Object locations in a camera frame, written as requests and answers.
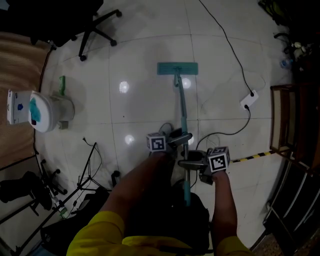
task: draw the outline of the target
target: blue object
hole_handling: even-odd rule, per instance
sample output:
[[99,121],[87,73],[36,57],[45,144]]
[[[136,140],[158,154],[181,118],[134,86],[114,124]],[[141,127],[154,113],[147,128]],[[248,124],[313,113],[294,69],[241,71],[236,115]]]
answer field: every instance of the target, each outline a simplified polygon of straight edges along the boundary
[[294,62],[293,59],[284,59],[280,62],[280,66],[283,69],[290,69],[293,62]]
[[[184,87],[181,75],[198,75],[198,63],[196,62],[159,62],[157,64],[158,75],[174,75],[174,86],[179,88],[180,105],[181,105],[181,129],[182,134],[188,133],[187,127],[187,107]],[[184,144],[184,150],[188,152],[188,142]],[[185,180],[184,186],[184,203],[189,207],[191,204],[190,181]]]
[[31,119],[32,120],[35,120],[37,122],[40,122],[41,120],[41,114],[40,114],[40,110],[39,108],[37,107],[37,103],[36,103],[36,99],[35,98],[32,98],[30,100],[30,103],[29,103],[29,111],[31,113]]
[[189,207],[191,204],[190,181],[185,180],[183,183],[184,205]]

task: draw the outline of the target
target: white tile floor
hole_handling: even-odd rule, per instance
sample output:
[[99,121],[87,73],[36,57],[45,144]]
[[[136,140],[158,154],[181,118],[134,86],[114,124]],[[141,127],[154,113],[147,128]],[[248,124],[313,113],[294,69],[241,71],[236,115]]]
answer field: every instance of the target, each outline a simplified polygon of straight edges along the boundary
[[[200,149],[228,146],[232,159],[269,150],[270,86],[288,83],[281,69],[282,43],[273,33],[283,31],[255,0],[202,0],[224,27],[241,61],[249,86],[259,94],[250,108],[251,121],[233,136],[211,136]],[[198,0],[111,0],[99,13],[119,8],[123,17],[106,20],[100,29],[118,41],[116,47],[92,34],[85,48],[87,60],[77,57],[81,36],[52,52],[42,92],[58,90],[66,76],[66,95],[75,105],[68,130],[36,133],[36,146],[61,182],[72,191],[91,148],[98,143],[103,164],[96,178],[109,186],[110,174],[129,172],[147,157],[147,133],[165,121],[179,125],[179,94],[173,77],[158,76],[157,62],[198,62],[199,75],[184,76],[189,130],[198,137],[212,132],[232,133],[247,121],[240,107],[247,94],[241,69],[222,30]],[[92,172],[100,159],[94,153]],[[238,235],[247,247],[264,230],[265,203],[274,187],[282,159],[277,155],[239,162],[228,169],[238,213]],[[215,186],[197,182],[194,188],[212,216]]]

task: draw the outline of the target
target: floor tile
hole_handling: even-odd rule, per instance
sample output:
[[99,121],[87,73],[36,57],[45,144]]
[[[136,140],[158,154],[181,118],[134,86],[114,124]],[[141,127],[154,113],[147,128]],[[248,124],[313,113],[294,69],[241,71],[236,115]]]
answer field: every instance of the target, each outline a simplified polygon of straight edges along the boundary
[[263,157],[231,163],[226,170],[233,190],[256,186],[264,164]]
[[[149,150],[146,144],[147,134],[157,132],[164,122],[147,122],[147,123],[114,123],[114,141],[119,170],[122,175],[127,174],[138,164],[144,161],[148,155]],[[193,149],[197,144],[198,122],[188,121],[188,130],[195,134],[194,141],[190,145]],[[174,175],[175,179],[180,179],[179,174]]]
[[232,189],[233,200],[239,226],[245,226],[245,216],[254,198],[257,186],[249,186],[240,189]]
[[[202,120],[199,121],[199,138],[214,133],[235,133],[247,122],[247,119]],[[241,132],[235,135],[216,134],[204,139],[199,149],[228,146],[231,160],[246,158],[269,150],[270,119],[251,119]]]
[[[230,43],[239,58],[245,79],[259,98],[250,107],[252,118],[271,118],[270,89],[266,83],[266,61],[261,45],[238,39]],[[241,67],[223,37],[193,35],[200,120],[239,119],[248,116],[240,102],[249,94]]]
[[[56,50],[52,50],[46,64],[46,69],[49,69],[54,65],[59,64],[73,57],[77,57],[76,59],[80,62],[80,58],[78,57],[78,55],[79,55],[83,36],[84,36],[84,33],[78,34],[77,39],[75,41],[69,40],[61,47],[56,47]],[[96,45],[97,43],[95,42],[95,38],[96,38],[96,33],[91,33],[84,47],[84,50],[83,50],[84,54],[90,50],[94,50],[99,46],[100,47],[102,46],[101,44]],[[107,45],[109,45],[109,41],[105,40],[105,44],[103,46],[107,46]]]
[[57,66],[52,91],[59,90],[59,77],[65,76],[65,95],[75,108],[74,125],[111,123],[108,58],[104,47],[91,51],[84,62],[74,57]]
[[259,219],[247,223],[246,225],[242,225],[238,229],[238,237],[247,248],[253,246],[257,239],[266,230],[265,226],[263,225],[263,220],[264,215],[261,215]]
[[70,171],[58,128],[46,133],[36,131],[35,149],[39,152],[39,164],[42,160],[45,160],[46,167],[49,170],[60,169],[60,179],[68,180],[70,178]]
[[73,125],[66,130],[61,130],[61,138],[71,180],[74,183],[77,183],[79,176],[82,175],[92,150],[92,147],[87,145],[83,138],[91,145],[97,142],[97,149],[102,157],[102,165],[100,166],[101,158],[98,152],[94,150],[90,158],[91,176],[95,175],[100,166],[94,179],[103,182],[101,185],[107,186],[108,181],[111,180],[111,174],[118,169],[112,125]]
[[[251,0],[202,0],[209,12],[224,28],[229,38],[259,42],[253,12],[257,3]],[[224,36],[217,22],[198,0],[185,0],[192,35]]]
[[291,84],[293,82],[290,70],[281,68],[280,62],[288,57],[283,53],[282,48],[262,46],[266,61],[266,82],[271,86]]
[[[173,75],[157,75],[158,62],[193,62],[188,35],[124,42],[110,48],[112,121],[154,122],[180,119],[179,91]],[[195,76],[184,75],[187,117],[196,120]]]
[[101,30],[118,42],[190,34],[183,0],[117,0],[110,4],[122,12],[101,24]]
[[253,199],[244,218],[245,223],[253,222],[257,220],[260,215],[266,215],[268,213],[266,203],[273,195],[275,186],[277,185],[275,181],[274,179],[257,185]]
[[41,87],[40,87],[40,92],[42,94],[46,94],[46,95],[51,94],[53,81],[55,79],[54,75],[55,75],[55,71],[56,71],[57,66],[58,65],[56,64],[56,65],[53,65],[52,67],[46,68],[44,70],[42,82],[41,82]]
[[263,167],[259,177],[259,183],[274,181],[281,175],[284,169],[285,159],[278,154],[263,157]]

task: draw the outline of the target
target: mop handle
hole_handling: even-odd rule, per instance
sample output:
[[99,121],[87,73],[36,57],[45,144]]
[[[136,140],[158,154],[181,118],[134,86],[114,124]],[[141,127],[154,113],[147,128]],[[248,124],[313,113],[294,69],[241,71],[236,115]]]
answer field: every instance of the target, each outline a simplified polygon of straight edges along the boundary
[[182,79],[179,74],[179,71],[177,71],[176,75],[174,76],[175,80],[175,86],[179,88],[179,94],[180,94],[180,106],[181,106],[181,128],[182,128],[182,134],[186,134],[188,132],[187,127],[187,107],[186,107],[186,99],[185,99],[185,92],[184,92],[184,86],[182,84]]
[[[181,105],[181,129],[182,134],[188,133],[188,126],[187,126],[187,107],[186,107],[186,100],[185,100],[185,92],[184,87],[182,84],[182,79],[179,74],[179,70],[177,70],[176,74],[174,75],[174,85],[179,88],[180,94],[180,105]],[[184,160],[188,160],[188,153],[189,153],[189,145],[186,142],[183,145],[184,149]],[[185,169],[184,170],[184,203],[185,206],[189,207],[191,204],[191,192],[190,192],[190,171]]]

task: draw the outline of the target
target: office chair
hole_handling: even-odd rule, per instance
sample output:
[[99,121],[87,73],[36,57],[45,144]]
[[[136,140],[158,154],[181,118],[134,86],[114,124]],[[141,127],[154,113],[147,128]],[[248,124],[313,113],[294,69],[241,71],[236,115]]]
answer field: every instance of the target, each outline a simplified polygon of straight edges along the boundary
[[87,59],[83,52],[91,32],[108,39],[111,46],[117,45],[116,40],[98,30],[96,26],[113,15],[121,17],[121,11],[116,9],[93,20],[104,0],[55,0],[50,8],[43,0],[6,1],[9,4],[6,23],[10,26],[1,24],[1,28],[30,37],[33,45],[42,40],[52,41],[55,46],[61,47],[70,39],[76,40],[76,35],[84,32],[79,50],[82,62]]
[[[84,49],[85,49],[86,43],[88,41],[88,38],[89,38],[91,32],[96,32],[98,35],[108,39],[110,41],[110,45],[112,47],[117,45],[117,41],[116,40],[112,39],[110,36],[108,36],[107,34],[102,32],[101,30],[96,28],[97,25],[99,25],[101,22],[103,22],[104,20],[108,19],[112,15],[116,15],[117,17],[121,17],[122,16],[122,12],[119,11],[118,9],[116,9],[116,10],[114,10],[112,12],[109,12],[108,14],[105,14],[105,15],[93,20],[91,23],[89,23],[88,25],[84,26],[84,35],[83,35],[83,39],[82,39],[82,42],[81,42],[80,51],[79,51],[79,55],[78,55],[82,62],[84,62],[87,59],[87,57],[85,55],[83,55],[83,53],[84,53]],[[74,35],[74,36],[71,37],[71,40],[75,41],[75,40],[77,40],[77,37]]]

